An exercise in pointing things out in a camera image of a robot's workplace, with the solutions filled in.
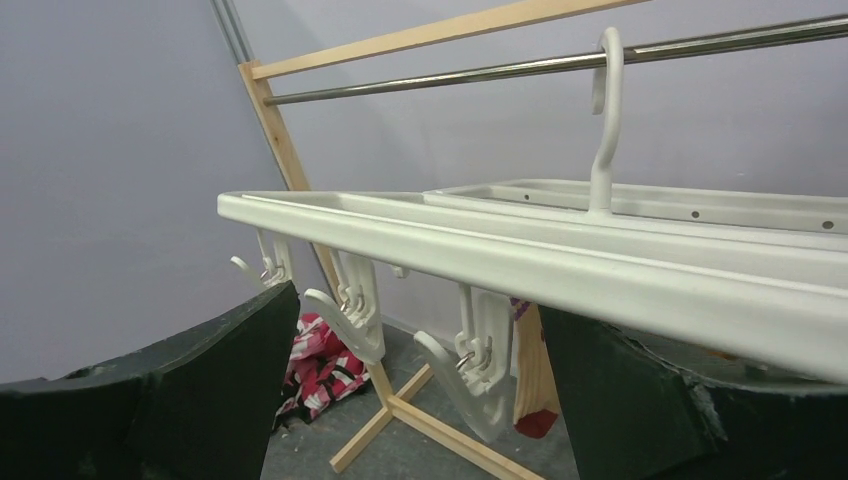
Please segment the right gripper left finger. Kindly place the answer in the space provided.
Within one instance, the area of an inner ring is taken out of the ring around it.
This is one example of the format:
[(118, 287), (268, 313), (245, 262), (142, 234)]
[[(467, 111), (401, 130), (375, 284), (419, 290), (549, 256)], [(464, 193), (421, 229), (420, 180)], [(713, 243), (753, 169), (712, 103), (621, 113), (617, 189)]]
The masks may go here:
[(300, 313), (291, 282), (140, 350), (1, 387), (5, 479), (256, 479)]

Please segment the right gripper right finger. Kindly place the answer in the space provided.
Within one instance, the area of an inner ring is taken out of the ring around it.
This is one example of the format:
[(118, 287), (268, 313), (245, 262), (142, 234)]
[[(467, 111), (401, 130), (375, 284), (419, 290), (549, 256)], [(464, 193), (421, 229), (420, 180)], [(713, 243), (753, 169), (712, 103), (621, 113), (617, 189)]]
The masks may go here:
[(847, 389), (540, 310), (584, 479), (843, 479)]

